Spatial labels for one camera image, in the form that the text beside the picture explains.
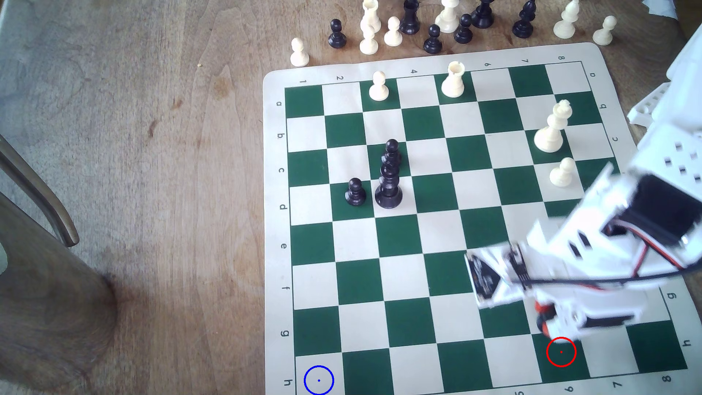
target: green square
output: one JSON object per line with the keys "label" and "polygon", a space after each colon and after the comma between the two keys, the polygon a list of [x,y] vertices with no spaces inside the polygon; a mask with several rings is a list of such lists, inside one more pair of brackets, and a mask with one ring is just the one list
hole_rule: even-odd
{"label": "green square", "polygon": [[295,356],[341,352],[339,307],[293,310]]}
{"label": "green square", "polygon": [[568,118],[569,126],[602,123],[600,108],[591,91],[556,95],[556,101],[561,100],[568,100],[573,109],[573,115]]}
{"label": "green square", "polygon": [[324,115],[322,86],[285,88],[285,118]]}
{"label": "green square", "polygon": [[326,150],[288,153],[288,183],[290,187],[329,183]]}
{"label": "green square", "polygon": [[626,331],[639,372],[687,369],[672,321],[631,325]]}
{"label": "green square", "polygon": [[461,210],[467,248],[483,248],[509,240],[502,207]]}
{"label": "green square", "polygon": [[389,349],[347,352],[341,358],[346,394],[392,395]]}
{"label": "green square", "polygon": [[516,97],[553,95],[545,65],[510,67],[509,71]]}
{"label": "green square", "polygon": [[[575,344],[575,349],[573,348],[573,344],[570,344],[570,342],[553,342],[550,346],[548,346],[548,343],[551,340],[541,333],[532,335],[531,340],[534,342],[536,361],[538,363],[538,369],[541,372],[542,382],[566,382],[586,380],[590,378],[588,360],[585,357],[583,345],[580,340],[573,342]],[[553,361],[553,363],[556,365],[568,364],[570,361],[573,361],[573,356],[575,356],[575,361],[563,368],[554,366],[548,361],[546,356],[546,347],[548,347],[548,356],[551,357],[551,361]]]}
{"label": "green square", "polygon": [[439,343],[439,364],[444,392],[479,391],[492,388],[490,365],[482,339]]}
{"label": "green square", "polygon": [[402,121],[407,141],[444,137],[439,106],[403,108]]}
{"label": "green square", "polygon": [[391,347],[436,343],[429,298],[385,302]]}
{"label": "green square", "polygon": [[612,163],[614,167],[612,174],[619,174],[619,166],[616,163],[616,158],[613,157],[576,160],[575,166],[578,169],[578,175],[580,176],[580,182],[583,184],[584,190],[588,190],[592,183],[595,182],[595,179],[600,175],[600,172],[602,172],[602,169],[604,169],[607,163]]}
{"label": "green square", "polygon": [[531,151],[531,158],[534,160],[534,164],[558,163],[565,157],[573,157],[573,153],[570,151],[570,145],[568,144],[568,136],[566,136],[563,131],[561,131],[563,145],[554,153],[545,153],[534,145],[534,135],[536,132],[537,130],[526,131],[526,141],[529,143],[529,151]]}
{"label": "green square", "polygon": [[361,105],[363,111],[394,110],[399,108],[399,94],[397,93],[397,80],[388,78],[385,86],[388,87],[388,98],[383,101],[375,101],[370,95],[370,88],[373,81],[361,81]]}
{"label": "green square", "polygon": [[451,173],[412,177],[412,188],[417,212],[458,209]]}
{"label": "green square", "polygon": [[506,167],[494,171],[502,205],[543,201],[534,166]]}
{"label": "green square", "polygon": [[291,226],[290,255],[294,266],[334,262],[331,222]]}
{"label": "green square", "polygon": [[469,101],[476,101],[475,98],[475,87],[473,86],[473,78],[470,76],[470,72],[464,72],[461,79],[463,80],[463,94],[457,98],[449,98],[441,92],[441,84],[444,83],[446,77],[449,74],[437,74],[434,76],[434,81],[437,85],[437,94],[439,95],[439,104],[454,104],[454,103],[466,103]]}
{"label": "green square", "polygon": [[324,117],[324,127],[327,148],[366,145],[366,129],[361,112],[327,115]]}
{"label": "green square", "polygon": [[524,302],[503,304],[489,309],[480,309],[483,337],[502,337],[529,334],[529,319]]}
{"label": "green square", "polygon": [[381,257],[422,252],[416,215],[376,218],[376,232]]}
{"label": "green square", "polygon": [[345,219],[371,218],[373,216],[373,190],[370,181],[361,181],[366,191],[366,201],[360,206],[352,206],[346,202],[348,183],[335,183],[329,186],[331,190],[331,218],[333,221]]}
{"label": "green square", "polygon": [[446,139],[452,171],[492,168],[485,135],[452,137]]}
{"label": "green square", "polygon": [[473,292],[464,254],[465,251],[424,254],[430,296]]}
{"label": "green square", "polygon": [[524,130],[517,99],[479,101],[478,108],[485,133]]}
{"label": "green square", "polygon": [[377,302],[383,300],[380,261],[336,262],[336,287],[339,304]]}

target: chess piece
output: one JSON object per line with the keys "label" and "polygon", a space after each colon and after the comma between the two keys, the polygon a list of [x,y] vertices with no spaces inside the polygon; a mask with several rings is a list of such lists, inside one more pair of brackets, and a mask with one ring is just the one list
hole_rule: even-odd
{"label": "chess piece", "polygon": [[580,0],[571,0],[566,9],[561,13],[561,21],[553,25],[553,34],[560,39],[569,39],[575,34],[573,22],[578,20],[580,12]]}
{"label": "chess piece", "polygon": [[388,87],[385,86],[385,73],[381,71],[376,71],[373,73],[373,85],[368,90],[368,96],[370,96],[375,101],[384,101],[388,98],[390,91]]}
{"label": "chess piece", "polygon": [[449,63],[449,75],[441,84],[441,92],[449,98],[457,98],[463,94],[463,74],[465,66],[461,62]]}
{"label": "chess piece", "polygon": [[439,26],[442,33],[453,33],[458,27],[458,16],[456,15],[458,0],[442,0],[441,4],[444,6],[444,9],[437,16],[434,23]]}
{"label": "chess piece", "polygon": [[331,48],[340,49],[346,45],[346,36],[341,32],[341,21],[331,20],[331,34],[329,35],[329,45]]}
{"label": "chess piece", "polygon": [[602,23],[602,29],[595,30],[592,34],[592,40],[597,45],[609,45],[612,42],[611,30],[616,26],[616,18],[612,15],[606,17]]}
{"label": "chess piece", "polygon": [[473,39],[473,32],[470,31],[470,14],[461,15],[458,21],[458,29],[453,34],[453,39],[459,44],[468,44]]}
{"label": "chess piece", "polygon": [[366,190],[363,189],[361,180],[353,178],[349,180],[349,188],[345,194],[346,203],[352,206],[360,206],[366,202]]}
{"label": "chess piece", "polygon": [[310,56],[305,52],[303,40],[295,37],[292,42],[293,54],[290,55],[290,63],[295,67],[306,66],[310,61]]}
{"label": "chess piece", "polygon": [[404,18],[399,23],[399,31],[407,35],[417,34],[419,31],[419,19],[417,18],[419,0],[404,0],[403,7]]}
{"label": "chess piece", "polygon": [[398,46],[402,44],[402,34],[399,33],[399,19],[396,16],[391,16],[388,19],[388,32],[383,37],[385,45]]}
{"label": "chess piece", "polygon": [[436,25],[429,26],[429,38],[424,41],[424,51],[436,55],[441,52],[442,44],[439,41],[441,30]]}

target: black chess piece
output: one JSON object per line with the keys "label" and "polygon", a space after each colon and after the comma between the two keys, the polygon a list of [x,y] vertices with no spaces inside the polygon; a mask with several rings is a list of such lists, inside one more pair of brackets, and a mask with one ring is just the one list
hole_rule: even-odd
{"label": "black chess piece", "polygon": [[478,29],[487,29],[495,23],[495,16],[492,15],[490,3],[494,0],[480,0],[480,5],[470,14],[473,26]]}
{"label": "black chess piece", "polygon": [[528,0],[524,3],[522,11],[519,12],[519,19],[512,26],[512,33],[520,39],[528,39],[534,33],[534,26],[531,21],[536,17],[536,2]]}
{"label": "black chess piece", "polygon": [[432,55],[441,52],[442,44],[439,41],[439,34],[441,34],[439,25],[429,26],[429,38],[424,41],[424,51]]}
{"label": "black chess piece", "polygon": [[341,32],[341,21],[331,20],[331,34],[329,35],[329,45],[331,48],[340,49],[346,45],[346,36]]}
{"label": "black chess piece", "polygon": [[458,21],[458,29],[453,34],[453,39],[459,44],[468,44],[473,39],[473,32],[470,31],[470,14],[461,15]]}
{"label": "black chess piece", "polygon": [[380,185],[376,188],[376,203],[384,209],[394,209],[402,201],[399,187],[399,167],[385,163],[380,168]]}
{"label": "black chess piece", "polygon": [[404,18],[399,21],[399,31],[405,34],[417,34],[419,31],[419,19],[417,10],[419,0],[404,0]]}
{"label": "black chess piece", "polygon": [[355,177],[349,180],[349,188],[345,197],[346,202],[352,206],[360,206],[366,202],[366,190],[363,189],[361,180]]}

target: black pawn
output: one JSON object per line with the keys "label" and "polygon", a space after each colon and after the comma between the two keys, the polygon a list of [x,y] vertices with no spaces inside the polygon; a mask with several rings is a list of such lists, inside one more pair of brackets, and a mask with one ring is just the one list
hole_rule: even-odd
{"label": "black pawn", "polygon": [[404,18],[399,21],[399,31],[405,34],[417,34],[419,31],[419,19],[417,19],[417,10],[419,9],[419,0],[404,0]]}
{"label": "black pawn", "polygon": [[473,32],[470,31],[470,14],[461,15],[458,21],[458,30],[453,34],[453,38],[459,44],[468,44],[473,39]]}
{"label": "black pawn", "polygon": [[329,35],[329,45],[331,48],[339,49],[346,45],[346,36],[341,32],[341,21],[331,20],[331,34]]}
{"label": "black pawn", "polygon": [[441,34],[439,25],[429,26],[429,38],[424,41],[424,51],[432,55],[441,52],[442,44],[439,41],[439,34]]}
{"label": "black pawn", "polygon": [[361,180],[349,180],[349,189],[346,191],[346,202],[352,206],[360,206],[366,201],[366,190],[363,189]]}
{"label": "black pawn", "polygon": [[490,8],[490,3],[493,0],[480,0],[480,5],[470,14],[473,26],[478,29],[487,29],[495,23],[495,16],[492,15],[492,8]]}

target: white chess piece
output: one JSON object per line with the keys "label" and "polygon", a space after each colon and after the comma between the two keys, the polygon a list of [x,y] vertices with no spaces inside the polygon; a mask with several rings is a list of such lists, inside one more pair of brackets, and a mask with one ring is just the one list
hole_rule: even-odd
{"label": "white chess piece", "polygon": [[310,61],[310,56],[305,52],[303,40],[295,37],[292,42],[293,54],[290,55],[290,63],[295,67],[306,66]]}
{"label": "white chess piece", "polygon": [[399,33],[399,19],[396,16],[391,16],[388,19],[388,32],[385,33],[384,40],[388,46],[402,44],[402,34]]}
{"label": "white chess piece", "polygon": [[373,73],[373,85],[368,90],[368,96],[370,96],[375,101],[384,101],[388,98],[390,91],[388,87],[385,86],[385,73],[381,71],[376,71]]}
{"label": "white chess piece", "polygon": [[616,18],[612,15],[606,17],[602,23],[602,29],[595,30],[592,40],[597,45],[609,45],[612,42],[611,30],[616,26]]}
{"label": "white chess piece", "polygon": [[434,23],[439,25],[441,33],[453,33],[458,28],[458,15],[456,14],[458,0],[442,0],[441,4],[444,6],[444,10],[437,16]]}
{"label": "white chess piece", "polygon": [[561,100],[553,106],[553,113],[546,119],[547,127],[534,134],[534,145],[545,153],[554,153],[561,149],[563,136],[561,129],[568,126],[568,118],[573,115],[570,102]]}
{"label": "white chess piece", "polygon": [[449,63],[449,75],[441,84],[441,92],[449,98],[457,98],[463,94],[463,74],[465,66],[461,62]]}
{"label": "white chess piece", "polygon": [[573,181],[573,173],[575,172],[575,161],[571,157],[565,157],[558,167],[551,170],[548,178],[555,186],[565,188]]}
{"label": "white chess piece", "polygon": [[573,22],[578,20],[578,13],[580,12],[580,4],[578,0],[571,0],[566,6],[566,9],[561,13],[561,21],[556,22],[553,25],[553,34],[560,39],[569,39],[575,34],[575,27]]}

